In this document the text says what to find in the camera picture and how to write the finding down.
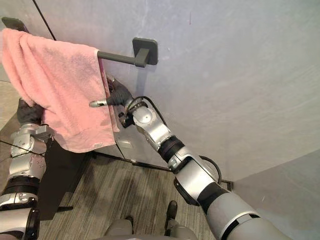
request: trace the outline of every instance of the robotic arm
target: robotic arm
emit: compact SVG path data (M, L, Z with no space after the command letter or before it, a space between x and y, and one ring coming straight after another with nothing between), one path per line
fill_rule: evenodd
M7 184L0 195L0 239L37 239L40 216L38 188L46 171L46 143L54 131L41 124L42 107L19 100L19 131L11 138L12 162Z
M239 196L218 185L210 165L190 151L145 102L133 99L129 91L124 90L123 85L114 78L111 83L116 83L111 97L91 102L90 105L101 107L111 103L125 106L125 114L119 115L123 127L134 124L167 162L168 168L175 174L174 186L188 204L202 207L217 240L290 239L261 218ZM121 97L118 98L117 86L121 86Z

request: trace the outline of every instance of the black cable wire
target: black cable wire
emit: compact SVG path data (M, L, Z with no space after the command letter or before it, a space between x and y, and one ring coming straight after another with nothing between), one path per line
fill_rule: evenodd
M10 154L10 156L8 156L7 158L5 158L5 159L3 159L3 160L0 160L0 163L4 162L4 161L7 160L7 159L11 159L11 158L12 158L12 156L11 156L11 154Z
M41 18L42 18L42 20L43 20L43 22L44 22L44 24L45 24L46 28L47 28L47 29L48 29L48 31L50 32L51 37L53 38L53 40L55 40L55 41L56 41L55 35L54 35L54 34L53 34L53 32L51 31L51 29L50 29L50 27L49 27L49 25L48 25L48 23L47 23L47 21L46 21L46 19L45 19L44 15L43 15L43 13L41 12L41 10L40 10L40 8L39 8L39 6L38 6L37 2L36 2L36 0L32 0L32 2L33 2L33 4L34 4L35 8L38 10L38 13L40 14L40 16L41 16Z
M115 145L118 148L119 152L121 153L123 160L126 160L125 155L122 153L122 151L121 151L121 149L120 149L120 147L119 147L117 142L115 142Z
M200 158L202 158L203 160L206 160L210 163L212 163L216 169L216 171L218 172L218 184L221 183L221 180L222 180L222 175L221 175L221 171L220 171L220 168L218 166L218 164L215 163L215 161L213 161L212 159L206 157L206 156L199 156Z
M13 147L16 147L16 148L23 149L23 150L27 151L27 152L25 152L25 153L23 153L23 154L20 154L20 155L32 153L32 154L36 154L36 155L41 155L41 156L43 157L43 154L46 153L46 152L36 153L36 152L34 152L34 151L30 151L30 150L25 149L25 148L23 148L23 147L20 147L20 146L17 146L17 145L14 145L14 144L11 144L11 143L9 143L9 142L2 141L2 140L0 140L0 143L8 144L8 145L10 145L10 146L13 146Z
M136 98L134 98L128 105L128 107L126 108L125 110L125 113L124 113L124 119L126 119L127 117L127 114L128 114L128 111L130 110L130 107L133 105L133 103L138 100L138 99L146 99L151 105L152 107L154 108L154 110L156 111L156 113L158 114L158 116L161 118L161 121L163 122L163 124L167 127L167 123L164 119L164 117L161 115L160 111L158 110L158 108L156 107L156 105L154 104L154 102L147 96L137 96Z

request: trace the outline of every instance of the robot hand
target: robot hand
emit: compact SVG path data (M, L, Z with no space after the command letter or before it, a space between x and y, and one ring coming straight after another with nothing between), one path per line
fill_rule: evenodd
M97 100L90 102L90 107L102 107L105 105L122 105L127 107L130 102L133 100L133 97L129 90L123 86L118 80L114 77L108 77L109 89L111 90L111 94L107 99Z
M29 106L22 98L19 99L16 115L21 125L24 124L41 124L41 118L44 108L38 104Z

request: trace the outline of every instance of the towel bar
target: towel bar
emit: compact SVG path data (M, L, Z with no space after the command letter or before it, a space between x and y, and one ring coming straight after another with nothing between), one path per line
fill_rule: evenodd
M2 17L3 24L10 29L18 31L24 31L28 33L28 30L24 23L12 17ZM152 39L135 37L132 40L134 57L122 56L114 53L98 51L97 57L100 59L111 60L115 62L135 65L137 67L144 68L147 64L157 65L158 63L158 43Z

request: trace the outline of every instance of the black cable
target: black cable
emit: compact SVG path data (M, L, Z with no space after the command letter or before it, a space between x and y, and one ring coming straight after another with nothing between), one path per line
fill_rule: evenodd
M146 100L152 105L152 107L154 108L154 110L156 111L156 113L158 114L158 116L160 117L160 119L161 119L161 121L163 122L163 124L164 124L166 127L168 126L167 123L166 123L166 121L165 121L165 119L164 119L164 117L161 115L160 111L158 110L158 108L156 107L156 105L154 104L154 102L153 102L149 97L147 97L147 96L137 96L136 98L134 98L134 99L129 103L128 107L127 107L126 110L125 110L124 119L126 119L127 114L128 114L128 111L130 110L130 107L132 106L132 104L133 104L136 100L138 100L138 99L141 99L141 100L146 99Z
M220 184L221 180L222 180L222 175L221 175L221 171L220 171L220 168L219 168L218 164L216 164L215 161L213 161L212 159L210 159L210 158L208 158L206 156L200 156L199 155L199 157L202 158L203 160L206 160L206 161L212 163L214 165L216 171L218 172L218 184Z
M25 153L21 153L21 154L16 155L16 156L11 156L11 154L10 154L10 156L8 156L7 158L1 160L0 163L4 162L4 161L7 160L7 159L14 159L14 158L16 158L16 157L19 157L19 156L22 156L22 155L25 155L25 154L28 154L28 153L29 153L29 152L25 152Z
M2 141L2 140L0 140L0 143L8 144L8 145L10 145L10 146L13 146L13 147L16 147L16 148L23 149L23 150L27 151L27 152L22 153L22 154L20 154L20 155L14 156L13 158L18 157L18 156L21 156L21 155L24 155L24 154L29 154L29 153L36 154L36 155L40 155L40 156L43 157L43 154L46 153L46 152L36 153L36 152L34 152L34 151L30 151L30 150L25 149L25 148L23 148L23 147L20 147L20 146L17 146L17 145L14 145L14 144L11 144L11 143L9 143L9 142Z
M117 142L115 142L115 145L116 145L116 147L118 148L119 152L121 153L121 155L122 155L122 157L123 157L123 160L126 160L125 155L122 153L122 151L121 151L121 149L120 149L120 147L119 147L119 145L118 145Z

